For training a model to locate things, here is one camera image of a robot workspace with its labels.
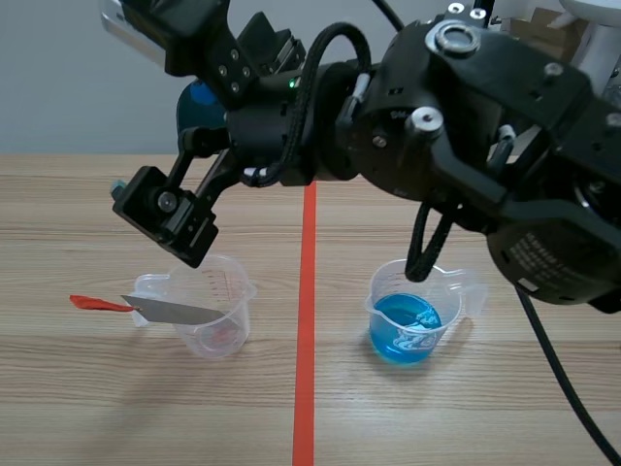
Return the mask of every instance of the red tape line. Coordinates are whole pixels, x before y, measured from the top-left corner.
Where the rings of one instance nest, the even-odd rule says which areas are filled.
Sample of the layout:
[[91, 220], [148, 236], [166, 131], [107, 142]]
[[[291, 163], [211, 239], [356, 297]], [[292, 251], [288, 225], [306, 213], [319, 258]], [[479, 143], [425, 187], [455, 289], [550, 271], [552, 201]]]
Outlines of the red tape line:
[[304, 190], [292, 466], [314, 464], [314, 277], [317, 184]]

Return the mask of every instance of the measuring cup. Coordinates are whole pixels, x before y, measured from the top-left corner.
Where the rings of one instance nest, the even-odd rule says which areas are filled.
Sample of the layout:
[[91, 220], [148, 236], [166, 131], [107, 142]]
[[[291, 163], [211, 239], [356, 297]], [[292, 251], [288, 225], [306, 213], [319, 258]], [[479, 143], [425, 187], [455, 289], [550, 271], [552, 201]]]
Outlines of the measuring cup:
[[471, 270], [448, 272], [440, 267], [434, 267], [425, 282], [412, 283], [405, 269], [405, 259], [377, 269], [365, 307], [376, 350], [391, 361], [411, 363], [431, 354], [462, 311], [480, 314], [487, 285]]
[[[177, 325], [175, 330], [201, 357], [223, 357], [242, 347], [250, 333], [248, 302], [256, 296], [244, 267], [231, 257], [208, 255], [198, 269], [180, 265], [165, 275], [142, 275], [132, 296], [216, 311], [202, 325]], [[138, 313], [137, 325], [148, 323]]]

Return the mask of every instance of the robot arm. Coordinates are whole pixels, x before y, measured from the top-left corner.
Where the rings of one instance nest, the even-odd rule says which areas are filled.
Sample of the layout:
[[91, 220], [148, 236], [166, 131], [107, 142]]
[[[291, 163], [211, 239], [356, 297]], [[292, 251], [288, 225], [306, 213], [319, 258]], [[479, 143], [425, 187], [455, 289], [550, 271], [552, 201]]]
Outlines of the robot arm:
[[[485, 29], [484, 12], [451, 8], [412, 23], [375, 65], [362, 34], [338, 23], [304, 70], [270, 74], [231, 34], [228, 0], [110, 2], [120, 9], [104, 16], [110, 30], [154, 45], [167, 73], [197, 76], [227, 110], [226, 128], [180, 135], [168, 176], [143, 167], [114, 195], [117, 214], [188, 265], [215, 239], [212, 206], [227, 187], [361, 174], [422, 202], [421, 224], [430, 209], [443, 215], [431, 250], [414, 228], [411, 280], [424, 280], [456, 223], [484, 234], [501, 273], [529, 295], [621, 309], [621, 114], [584, 74]], [[319, 66], [338, 35], [357, 60]], [[488, 157], [506, 115], [540, 128], [512, 163], [510, 145]], [[181, 189], [192, 159], [218, 151], [198, 190]]]

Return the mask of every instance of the blue object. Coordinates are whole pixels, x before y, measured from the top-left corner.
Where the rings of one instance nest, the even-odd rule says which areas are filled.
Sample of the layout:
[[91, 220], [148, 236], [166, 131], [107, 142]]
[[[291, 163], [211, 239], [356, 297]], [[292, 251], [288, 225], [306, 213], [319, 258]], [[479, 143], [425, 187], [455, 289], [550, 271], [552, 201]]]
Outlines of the blue object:
[[177, 103], [177, 133], [197, 126], [223, 128], [226, 125], [225, 113], [212, 90], [196, 81], [183, 90]]
[[211, 105], [217, 102], [212, 90], [205, 83], [194, 82], [190, 85], [190, 95], [197, 104]]
[[[412, 294], [392, 294], [375, 304], [390, 320], [411, 330], [433, 330], [442, 326], [431, 304]], [[370, 334], [376, 350], [393, 362], [408, 364], [425, 359], [434, 350], [443, 330], [413, 333], [387, 321], [383, 316], [371, 316]]]

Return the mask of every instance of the screw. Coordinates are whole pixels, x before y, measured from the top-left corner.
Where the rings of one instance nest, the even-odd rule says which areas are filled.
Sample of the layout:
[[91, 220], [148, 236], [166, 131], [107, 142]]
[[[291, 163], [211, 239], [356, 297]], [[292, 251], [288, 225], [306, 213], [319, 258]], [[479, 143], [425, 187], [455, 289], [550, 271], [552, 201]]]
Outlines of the screw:
[[381, 136], [375, 136], [373, 138], [373, 145], [378, 149], [384, 149], [386, 146], [388, 146], [388, 143]]
[[487, 16], [487, 12], [482, 8], [475, 8], [470, 12], [470, 17], [472, 19], [485, 19]]
[[451, 3], [448, 6], [448, 11], [450, 13], [454, 13], [456, 15], [459, 15], [460, 13], [462, 13], [465, 10], [465, 7], [461, 4], [461, 3]]
[[621, 128], [621, 114], [609, 114], [605, 118], [605, 124], [611, 128]]
[[559, 63], [548, 63], [545, 65], [545, 68], [543, 68], [543, 73], [545, 73], [547, 78], [556, 78], [563, 74], [563, 66]]
[[589, 184], [589, 190], [593, 194], [602, 194], [605, 189], [605, 183], [602, 181], [592, 182]]
[[164, 214], [170, 214], [177, 209], [177, 196], [169, 191], [162, 192], [157, 198], [157, 207]]

